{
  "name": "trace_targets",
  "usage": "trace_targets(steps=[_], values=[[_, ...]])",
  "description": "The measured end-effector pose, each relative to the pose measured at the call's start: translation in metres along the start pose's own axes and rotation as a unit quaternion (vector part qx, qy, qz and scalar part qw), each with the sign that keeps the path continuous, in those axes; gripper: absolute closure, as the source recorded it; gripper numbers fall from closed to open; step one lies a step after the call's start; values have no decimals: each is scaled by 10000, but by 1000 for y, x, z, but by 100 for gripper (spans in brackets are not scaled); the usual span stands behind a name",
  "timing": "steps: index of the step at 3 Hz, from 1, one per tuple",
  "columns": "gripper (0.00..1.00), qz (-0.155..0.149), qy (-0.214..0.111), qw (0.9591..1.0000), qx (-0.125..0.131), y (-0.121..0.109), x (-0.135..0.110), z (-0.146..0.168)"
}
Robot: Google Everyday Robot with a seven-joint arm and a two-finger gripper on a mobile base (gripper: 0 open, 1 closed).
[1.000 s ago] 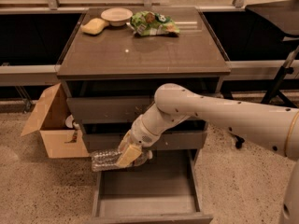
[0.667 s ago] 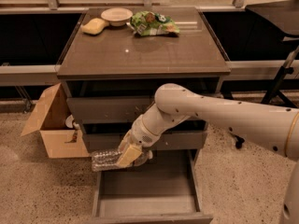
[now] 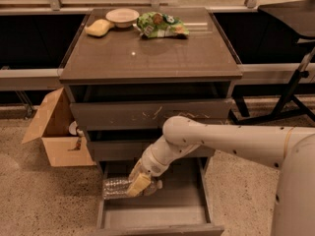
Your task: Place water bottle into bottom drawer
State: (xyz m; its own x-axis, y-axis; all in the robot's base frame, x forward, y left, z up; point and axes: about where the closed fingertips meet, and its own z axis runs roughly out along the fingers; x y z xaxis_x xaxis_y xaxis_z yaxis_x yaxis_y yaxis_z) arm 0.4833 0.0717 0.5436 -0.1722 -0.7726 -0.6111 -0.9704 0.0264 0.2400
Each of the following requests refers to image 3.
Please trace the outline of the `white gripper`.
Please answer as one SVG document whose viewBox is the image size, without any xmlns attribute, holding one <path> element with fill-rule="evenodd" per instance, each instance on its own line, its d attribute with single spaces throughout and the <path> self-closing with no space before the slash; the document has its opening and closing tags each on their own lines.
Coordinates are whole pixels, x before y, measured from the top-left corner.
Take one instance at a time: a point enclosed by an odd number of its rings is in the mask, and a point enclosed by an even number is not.
<svg viewBox="0 0 315 236">
<path fill-rule="evenodd" d="M 168 169 L 168 165 L 163 165 L 155 158 L 153 147 L 149 146 L 140 160 L 137 161 L 128 179 L 131 181 L 127 189 L 128 197 L 136 197 L 151 184 L 151 174 L 153 177 L 159 177 Z"/>
</svg>

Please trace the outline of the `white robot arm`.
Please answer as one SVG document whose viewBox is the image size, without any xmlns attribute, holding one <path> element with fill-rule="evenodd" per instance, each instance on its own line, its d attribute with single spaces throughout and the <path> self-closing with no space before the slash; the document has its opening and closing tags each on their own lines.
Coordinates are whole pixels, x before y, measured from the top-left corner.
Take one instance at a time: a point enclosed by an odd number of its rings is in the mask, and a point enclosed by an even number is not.
<svg viewBox="0 0 315 236">
<path fill-rule="evenodd" d="M 315 235 L 315 131 L 303 127 L 203 124 L 167 119 L 129 175 L 129 197 L 144 191 L 169 164 L 200 146 L 280 168 L 271 236 Z"/>
</svg>

